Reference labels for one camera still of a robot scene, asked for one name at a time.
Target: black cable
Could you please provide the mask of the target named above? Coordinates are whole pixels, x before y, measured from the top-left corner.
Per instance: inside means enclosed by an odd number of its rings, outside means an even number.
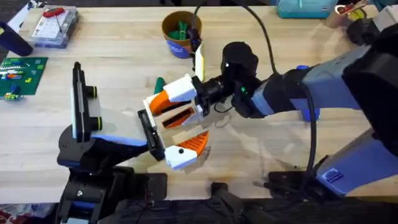
[[[265,210],[266,212],[276,212],[276,211],[285,210],[293,207],[299,202],[302,202],[302,200],[305,198],[305,188],[308,185],[308,181],[312,177],[313,165],[315,163],[315,154],[317,152],[317,119],[315,118],[315,106],[313,103],[313,98],[310,93],[310,90],[308,89],[308,86],[306,86],[306,84],[304,84],[301,81],[298,82],[297,84],[303,90],[305,97],[307,98],[308,110],[310,111],[311,143],[310,143],[310,155],[308,157],[308,164],[304,173],[303,181],[301,183],[298,192],[295,194],[294,200],[291,201],[286,206]]]
[[[223,200],[221,200],[221,199],[218,200],[218,201],[219,201],[219,203],[221,204],[221,207],[223,207],[223,210],[224,210],[226,216],[228,217],[229,223],[230,223],[230,224],[235,224],[234,218],[232,217],[231,212],[228,210],[228,208],[227,208],[225,202],[224,202]]]
[[[148,205],[146,205],[146,206],[141,210],[141,213],[139,214],[139,216],[138,216],[138,218],[137,218],[136,224],[139,223],[139,220],[141,219],[141,216],[144,214],[144,212],[147,210],[147,208],[148,208]]]
[[[219,110],[216,108],[217,104],[219,104],[219,102],[217,102],[217,103],[214,104],[213,109],[214,109],[216,112],[218,112],[218,113],[227,113],[229,110],[231,110],[232,108],[234,108],[234,106],[231,106],[230,108],[228,108],[228,109],[226,109],[226,110],[219,111]]]
[[[210,210],[212,210],[213,212],[215,212],[215,213],[221,215],[222,217],[226,217],[226,215],[222,214],[221,212],[217,211],[215,208],[213,208],[213,207],[211,207],[210,205],[208,205],[208,204],[206,203],[206,200],[204,200],[204,201],[202,201],[202,202],[206,205],[206,207],[208,207],[208,208],[209,208]]]
[[[192,27],[193,28],[195,28],[196,15],[198,13],[198,10],[199,10],[200,7],[205,5],[206,2],[207,2],[207,0],[204,0],[195,9],[195,12],[193,13],[193,18],[192,18]],[[269,36],[268,36],[268,33],[267,33],[267,29],[264,26],[264,24],[262,23],[261,19],[259,18],[259,16],[252,9],[250,9],[247,5],[243,4],[242,2],[238,2],[237,0],[232,0],[232,2],[234,2],[235,4],[245,8],[245,10],[247,10],[254,18],[256,18],[256,20],[260,24],[262,32],[264,33],[264,36],[265,36],[265,38],[267,40],[267,46],[268,46],[268,52],[269,52],[269,60],[270,60],[270,63],[271,63],[272,71],[274,72],[274,74],[280,75],[279,72],[276,70],[276,67],[275,67],[274,54],[272,53],[271,41],[269,39]],[[310,178],[312,176],[313,165],[314,165],[314,162],[315,162],[315,153],[316,153],[316,149],[317,149],[317,121],[316,121],[316,118],[315,118],[315,106],[314,106],[314,103],[313,103],[313,98],[312,98],[312,95],[310,93],[310,90],[308,89],[308,87],[303,82],[298,82],[298,85],[301,87],[301,89],[305,93],[305,96],[307,98],[307,103],[308,103],[308,110],[310,111],[310,127],[311,127],[310,155],[308,157],[308,164],[307,164],[307,169],[306,169],[305,174],[304,174],[304,179],[303,179],[302,184],[301,184],[301,186],[300,186],[300,188],[298,190],[298,193],[296,194],[295,200],[291,204],[289,204],[288,206],[285,206],[283,209],[292,207],[297,202],[302,201],[303,198],[305,197],[305,188],[307,187],[308,181],[310,180]]]
[[[55,211],[54,224],[60,224],[58,219],[61,210],[61,202],[63,202],[63,194],[61,195],[60,203],[58,203],[57,210]]]
[[[247,10],[252,16],[254,16],[254,18],[256,18],[256,20],[260,24],[262,32],[264,33],[264,36],[266,37],[266,40],[267,40],[269,61],[271,63],[272,72],[274,74],[276,74],[276,75],[279,75],[279,72],[276,70],[276,66],[275,66],[274,54],[272,53],[272,47],[271,47],[271,41],[269,39],[269,36],[268,36],[268,33],[267,33],[267,29],[266,29],[265,25],[262,23],[260,17],[251,8],[249,8],[247,5],[243,4],[242,2],[238,2],[237,0],[231,0],[231,1],[234,2],[237,5],[245,8],[245,10]],[[193,17],[192,17],[192,28],[193,29],[195,28],[195,25],[196,25],[196,18],[197,18],[197,14],[198,14],[199,8],[204,6],[206,3],[207,3],[207,0],[204,0],[200,5],[197,6],[195,11],[193,12]]]

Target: black mount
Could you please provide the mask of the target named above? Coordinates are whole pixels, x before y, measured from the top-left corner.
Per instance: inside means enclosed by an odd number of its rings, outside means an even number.
[[[314,166],[313,174],[317,172],[318,168],[327,158],[328,156],[325,156]],[[270,172],[268,173],[268,182],[264,183],[264,187],[269,189],[273,198],[283,198],[292,202],[297,202],[297,200],[302,202],[304,199],[307,199],[311,202],[323,203],[340,199],[337,194],[320,183],[315,178],[315,175],[312,175],[308,181],[303,198],[297,198],[304,175],[304,171]]]
[[[230,214],[230,223],[277,224],[290,223],[287,220],[276,219],[265,212],[259,205],[246,203],[241,198],[228,191],[226,183],[211,184],[211,198],[219,202]]]
[[[167,194],[166,174],[136,174],[131,167],[116,164],[150,151],[149,146],[127,146],[104,139],[76,142],[69,126],[59,139],[57,162],[67,166],[70,176],[58,207],[63,223],[81,218],[97,223],[114,213],[124,199],[163,200]]]

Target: light wood surface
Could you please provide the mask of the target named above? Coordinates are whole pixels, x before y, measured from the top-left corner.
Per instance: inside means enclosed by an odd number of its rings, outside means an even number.
[[[353,47],[339,29],[318,19],[279,19],[274,7],[252,7],[264,21],[279,72],[315,65]],[[35,49],[32,57],[49,57],[35,96],[16,103],[0,101],[0,203],[58,202],[68,169],[57,164],[58,138],[70,124],[69,90],[75,61],[86,80],[99,89],[101,105],[127,115],[143,108],[157,77],[171,82],[193,73],[191,59],[175,58],[160,29],[176,10],[160,8],[79,8],[77,29],[67,49]],[[367,9],[375,14],[374,8]],[[20,31],[27,38],[42,11],[31,10]],[[245,41],[259,57],[259,78],[271,74],[266,41],[257,22],[240,7],[203,7],[206,78],[220,74],[221,52],[231,41]],[[212,113],[211,119],[222,119]],[[322,110],[318,122],[317,160],[333,154],[369,127],[362,112]],[[208,198],[213,181],[227,182],[240,197],[270,197],[253,185],[268,172],[307,164],[310,128],[298,112],[265,119],[244,119],[231,111],[210,128],[210,154],[203,166],[172,171],[144,154],[124,163],[141,172],[169,175],[168,199]],[[398,195],[393,177],[356,189],[350,195]]]

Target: green circuit board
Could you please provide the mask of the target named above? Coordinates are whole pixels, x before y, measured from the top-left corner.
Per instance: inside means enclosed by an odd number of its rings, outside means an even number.
[[[47,57],[5,58],[0,65],[0,74],[16,71],[22,77],[11,79],[0,75],[0,96],[9,93],[13,84],[21,89],[19,95],[34,95],[48,59]]]

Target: teal box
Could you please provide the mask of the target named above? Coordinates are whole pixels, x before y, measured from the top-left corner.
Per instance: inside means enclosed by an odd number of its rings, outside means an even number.
[[[324,19],[334,10],[338,0],[278,0],[279,17]]]

